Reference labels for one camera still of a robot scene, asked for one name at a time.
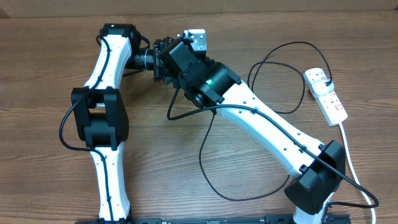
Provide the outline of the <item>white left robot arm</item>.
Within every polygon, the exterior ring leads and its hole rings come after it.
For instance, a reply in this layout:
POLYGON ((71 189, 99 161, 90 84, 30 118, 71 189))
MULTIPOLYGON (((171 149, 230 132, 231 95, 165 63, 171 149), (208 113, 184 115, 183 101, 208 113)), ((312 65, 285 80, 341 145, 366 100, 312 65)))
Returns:
POLYGON ((140 46, 148 39, 132 24, 105 24, 97 42, 101 50, 95 68, 83 87, 72 90, 69 112, 96 167, 100 209, 95 222, 131 223, 123 171, 129 120, 120 85, 125 70, 133 75, 153 69, 153 51, 140 46))

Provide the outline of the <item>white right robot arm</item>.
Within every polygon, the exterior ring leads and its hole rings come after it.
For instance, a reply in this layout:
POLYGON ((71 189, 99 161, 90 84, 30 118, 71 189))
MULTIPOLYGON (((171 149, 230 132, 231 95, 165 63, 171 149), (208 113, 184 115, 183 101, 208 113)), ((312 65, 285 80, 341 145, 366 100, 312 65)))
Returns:
POLYGON ((197 113, 210 110, 264 146, 292 181, 284 192, 296 206, 290 223, 325 223, 330 200, 345 174, 345 150, 299 131, 265 105, 232 69, 206 56, 204 40, 156 40, 154 78, 183 90, 197 113))

